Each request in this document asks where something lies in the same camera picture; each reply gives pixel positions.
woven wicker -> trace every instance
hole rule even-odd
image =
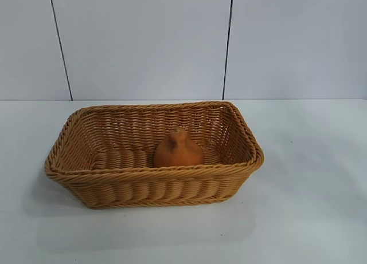
[[[152,167],[156,146],[175,127],[202,147],[204,165]],[[228,102],[100,106],[69,117],[45,171],[89,208],[181,206],[227,200],[263,160]]]

white table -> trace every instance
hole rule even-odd
[[[367,101],[234,101],[266,160],[224,203],[89,210],[45,177],[73,111],[141,103],[0,102],[0,263],[367,263]]]

basket rim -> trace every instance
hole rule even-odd
[[[84,114],[88,112],[96,112],[96,111],[105,111],[106,109],[116,109],[118,108],[119,111],[126,111],[126,110],[152,110],[152,109],[182,109],[183,107],[188,108],[205,108],[205,107],[227,107],[229,108],[233,114],[235,115],[235,120],[237,123],[241,125],[241,131],[244,136],[246,136],[248,141],[251,144],[251,159],[248,162],[243,163],[235,163],[235,164],[202,164],[197,166],[174,166],[174,167],[159,167],[159,168],[150,168],[150,167],[142,167],[142,168],[117,168],[117,169],[103,169],[103,170],[73,170],[73,171],[65,171],[57,168],[55,166],[55,160],[59,158],[60,148],[63,147],[66,139],[65,137],[68,134],[68,131],[73,127],[75,122]],[[55,144],[53,145],[47,159],[45,162],[45,171],[48,176],[57,176],[60,175],[62,177],[65,176],[100,176],[106,174],[131,174],[131,173],[155,173],[157,176],[159,172],[167,172],[167,171],[187,171],[187,170],[207,170],[212,169],[217,171],[218,173],[214,173],[214,175],[223,175],[220,173],[220,169],[224,168],[236,168],[236,167],[245,167],[248,170],[256,170],[258,169],[264,161],[264,155],[260,148],[260,145],[257,143],[256,138],[252,134],[251,130],[246,125],[246,122],[237,109],[237,107],[228,101],[199,101],[199,102],[192,102],[192,103],[176,103],[176,104],[145,104],[145,105],[95,105],[90,107],[85,107],[78,109],[77,111],[73,112],[67,119],[67,122],[64,124],[62,131],[60,132],[58,139],[56,140]]]

tan basket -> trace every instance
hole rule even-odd
[[[177,126],[205,164],[153,168],[156,146]],[[263,160],[231,103],[101,106],[69,117],[45,171],[89,208],[181,206],[227,200]]]

white surface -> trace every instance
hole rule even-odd
[[[0,0],[0,100],[70,100],[50,0]]]
[[[233,0],[225,98],[367,98],[365,2]]]
[[[235,197],[96,211],[43,163],[73,111],[105,103],[0,103],[1,263],[365,263],[367,101],[235,101],[266,157]]]
[[[231,0],[54,0],[74,99],[221,99]]]

